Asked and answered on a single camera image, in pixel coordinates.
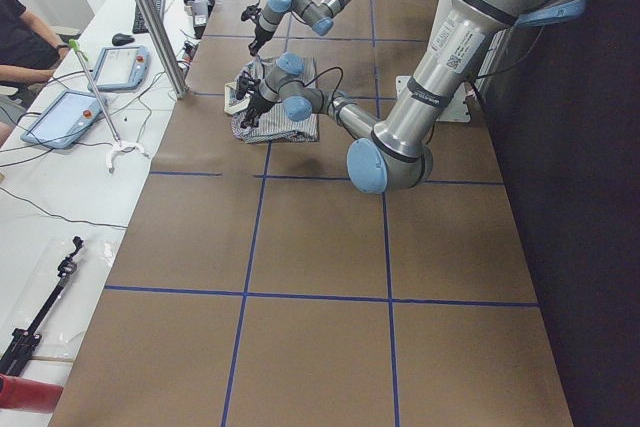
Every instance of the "black mouse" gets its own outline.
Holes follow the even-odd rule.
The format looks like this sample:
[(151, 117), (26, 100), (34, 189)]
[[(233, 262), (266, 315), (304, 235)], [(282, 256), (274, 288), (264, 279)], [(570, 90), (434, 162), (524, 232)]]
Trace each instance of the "black mouse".
[(113, 36), (113, 38), (111, 39), (111, 43), (115, 46), (119, 46), (119, 45), (127, 45), (130, 44), (131, 42), (133, 42), (134, 39), (133, 35), (129, 35), (129, 34), (116, 34)]

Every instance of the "red object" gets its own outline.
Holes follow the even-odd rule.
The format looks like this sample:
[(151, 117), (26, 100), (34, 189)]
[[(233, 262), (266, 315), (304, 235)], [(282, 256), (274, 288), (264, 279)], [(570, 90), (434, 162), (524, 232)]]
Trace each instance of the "red object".
[(22, 377), (0, 374), (0, 409), (50, 414), (62, 395), (62, 387)]

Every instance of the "white desk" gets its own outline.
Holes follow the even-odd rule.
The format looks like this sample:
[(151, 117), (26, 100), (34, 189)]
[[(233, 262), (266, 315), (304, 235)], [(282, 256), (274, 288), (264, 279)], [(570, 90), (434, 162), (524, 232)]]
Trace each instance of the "white desk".
[[(131, 32), (134, 9), (134, 0), (105, 2), (80, 38), (80, 47), (89, 55), (91, 66), (100, 49), (110, 45), (113, 34)], [(182, 0), (167, 0), (164, 25), (174, 52), (178, 53), (186, 40), (181, 31), (193, 35), (191, 21), (184, 12)], [(131, 45), (146, 45), (150, 50), (149, 71), (144, 83), (135, 92), (114, 95), (110, 103), (111, 112), (117, 111), (139, 95), (151, 84), (155, 75), (163, 71), (150, 35), (138, 34), (135, 38), (135, 43)], [(55, 76), (60, 77), (78, 70), (79, 62), (76, 56), (70, 53)], [(84, 76), (73, 76), (62, 81), (70, 89), (87, 90)], [(62, 89), (63, 87), (57, 83), (47, 86), (30, 111), (42, 112)], [(151, 116), (140, 137), (140, 143), (152, 158), (158, 149), (175, 102), (175, 95), (166, 75), (157, 80), (142, 100), (151, 109)], [(136, 140), (148, 114), (149, 111), (136, 101), (126, 109), (113, 114), (112, 120), (120, 136), (124, 140), (133, 141)], [(34, 120), (35, 117), (27, 116), (22, 119), (20, 125), (28, 127)], [(46, 151), (38, 146), (8, 151), (26, 145), (20, 140), (21, 133), (22, 129), (17, 127), (0, 150), (0, 165), (29, 159)], [(113, 137), (106, 122), (100, 120), (89, 129), (80, 142), (111, 144)], [(115, 171), (109, 174), (105, 166), (105, 157), (110, 148), (110, 145), (74, 145), (67, 150), (54, 150), (27, 163), (0, 167), (0, 172), (6, 176), (0, 186), (20, 197), (28, 198), (52, 213), (70, 219), (126, 226), (149, 173), (151, 159), (137, 151), (118, 154), (114, 159)], [(109, 262), (105, 260), (104, 249), (110, 249), (111, 254), (115, 254), (125, 230), (72, 224), (54, 219), (25, 202), (11, 198), (5, 192), (0, 192), (0, 206), (0, 251), (3, 255), (0, 267), (0, 326), (5, 325), (0, 331), (0, 351), (4, 352), (11, 340), (12, 328), (7, 328), (6, 324), (15, 319), (16, 315), (30, 315), (30, 318), (25, 317), (25, 320), (20, 320), (20, 325), (17, 325), (26, 328), (56, 284), (57, 277), (52, 274), (48, 286), (43, 287), (37, 283), (40, 286), (31, 289), (27, 298), (21, 296), (30, 284), (34, 272), (45, 265), (55, 271), (64, 255), (72, 250), (68, 249), (60, 255), (58, 251), (61, 242), (71, 246), (71, 239), (77, 235), (85, 241), (86, 246), (76, 257), (79, 261), (78, 272), (40, 329), (44, 334), (43, 344), (46, 346), (47, 343), (64, 343), (60, 342), (60, 339), (52, 339), (52, 334), (55, 336), (55, 332), (73, 325), (80, 334), (71, 346), (71, 350), (74, 350), (82, 338), (81, 332), (86, 330), (86, 327), (81, 326), (88, 323), (108, 273)], [(38, 298), (41, 299), (39, 305), (31, 306), (34, 299)], [(17, 303), (28, 305), (29, 308), (25, 310), (29, 312), (12, 314)], [(23, 376), (63, 385), (71, 370), (72, 360), (73, 355), (69, 357), (68, 362), (34, 360), (29, 363)], [(0, 410), (1, 427), (44, 426), (49, 419), (50, 415)]]

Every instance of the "gray robot arm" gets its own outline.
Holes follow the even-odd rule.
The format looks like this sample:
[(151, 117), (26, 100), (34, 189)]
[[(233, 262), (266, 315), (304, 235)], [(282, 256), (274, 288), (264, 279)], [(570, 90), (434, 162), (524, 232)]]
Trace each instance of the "gray robot arm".
[(293, 12), (318, 35), (326, 35), (333, 27), (333, 18), (352, 0), (322, 0), (318, 5), (313, 0), (268, 0), (264, 10), (250, 5), (241, 20), (251, 19), (255, 24), (255, 39), (249, 44), (249, 53), (258, 54), (260, 48), (272, 39), (285, 14)]
[(451, 1), (447, 19), (386, 119), (368, 114), (340, 92), (302, 85), (297, 79), (302, 61), (292, 53), (283, 54), (259, 85), (248, 117), (259, 117), (280, 99), (292, 120), (312, 112), (329, 115), (356, 138), (347, 167), (358, 189), (382, 193), (415, 186), (428, 177), (433, 164), (425, 136), (475, 61), (485, 55), (493, 35), (514, 25), (567, 21), (586, 5), (586, 0)]

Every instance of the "towel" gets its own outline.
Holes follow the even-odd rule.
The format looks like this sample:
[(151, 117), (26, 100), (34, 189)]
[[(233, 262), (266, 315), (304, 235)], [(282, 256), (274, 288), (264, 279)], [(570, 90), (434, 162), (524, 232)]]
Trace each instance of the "towel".
[[(260, 59), (255, 57), (252, 62), (248, 63), (243, 70), (251, 74), (253, 78), (264, 79), (269, 69), (275, 64), (275, 57), (268, 59)], [(300, 79), (305, 84), (310, 82), (316, 75), (315, 61), (312, 58), (303, 58), (304, 70)], [(227, 108), (239, 103), (235, 98), (235, 90), (231, 89), (227, 100)], [(268, 142), (270, 140), (285, 139), (291, 142), (317, 142), (318, 141), (318, 116), (312, 114), (302, 122), (293, 122), (289, 120), (284, 111), (281, 102), (275, 104), (273, 108), (260, 117), (258, 127), (242, 128), (240, 122), (244, 119), (246, 110), (237, 112), (231, 118), (231, 130), (233, 136), (237, 139), (244, 140), (248, 144), (258, 142)]]

